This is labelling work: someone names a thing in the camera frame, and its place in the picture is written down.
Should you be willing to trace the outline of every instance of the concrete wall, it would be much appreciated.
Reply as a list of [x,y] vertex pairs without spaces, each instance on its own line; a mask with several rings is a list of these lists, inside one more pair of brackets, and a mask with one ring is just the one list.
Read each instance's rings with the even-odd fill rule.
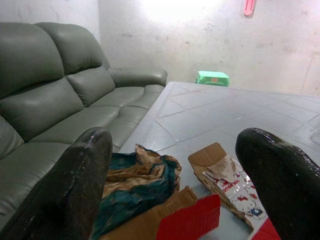
[[98,0],[0,0],[0,22],[76,24],[99,41],[98,14]]
[[231,87],[320,95],[320,1],[99,0],[112,66],[159,66],[169,81],[225,72]]

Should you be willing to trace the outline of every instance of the leather recliner sofa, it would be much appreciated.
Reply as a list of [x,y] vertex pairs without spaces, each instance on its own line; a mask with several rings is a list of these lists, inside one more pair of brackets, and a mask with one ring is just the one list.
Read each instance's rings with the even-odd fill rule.
[[87,129],[118,152],[166,85],[160,68],[112,68],[85,28],[0,23],[0,229]]

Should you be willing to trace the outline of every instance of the torn cardboard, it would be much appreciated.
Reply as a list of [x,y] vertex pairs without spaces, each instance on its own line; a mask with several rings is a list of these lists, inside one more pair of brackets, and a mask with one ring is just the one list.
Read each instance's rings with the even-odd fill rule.
[[267,219],[253,183],[241,165],[227,155],[217,142],[188,158],[196,177],[220,196],[222,204],[253,230]]
[[[181,226],[182,221],[186,224],[184,227],[189,228],[188,223],[190,224],[191,221],[188,221],[188,219],[194,221],[201,217],[203,219],[203,217],[210,216],[211,218],[207,219],[206,228],[196,229],[197,234],[203,233],[204,230],[208,232],[219,224],[220,201],[217,201],[219,199],[213,200],[214,197],[216,196],[213,195],[202,199],[203,202],[200,202],[200,204],[202,203],[202,205],[205,204],[206,206],[206,208],[202,207],[202,211],[199,208],[192,210],[190,208],[197,206],[197,197],[189,187],[185,187],[182,191],[174,193],[163,204],[157,205],[145,213],[127,221],[103,235],[99,240],[169,240],[173,239],[172,237],[175,237],[175,234],[181,231],[181,227],[179,229],[177,225]],[[192,213],[197,214],[190,217],[188,214]]]

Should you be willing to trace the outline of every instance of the table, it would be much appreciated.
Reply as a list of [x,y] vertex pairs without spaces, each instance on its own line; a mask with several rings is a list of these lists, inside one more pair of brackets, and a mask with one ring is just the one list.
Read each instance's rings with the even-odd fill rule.
[[[135,144],[172,155],[182,166],[180,189],[190,186],[201,198],[209,191],[194,175],[188,156],[218,142],[236,157],[237,135],[246,128],[269,131],[305,151],[320,166],[320,97],[267,93],[170,82],[120,153]],[[219,227],[202,240],[246,240],[249,227],[226,208]]]

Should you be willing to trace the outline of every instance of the green plastic stool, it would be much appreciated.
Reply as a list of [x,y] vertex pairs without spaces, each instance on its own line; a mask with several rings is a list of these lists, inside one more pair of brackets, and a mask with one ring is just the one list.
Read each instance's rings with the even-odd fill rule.
[[218,71],[198,71],[196,84],[229,87],[229,76]]

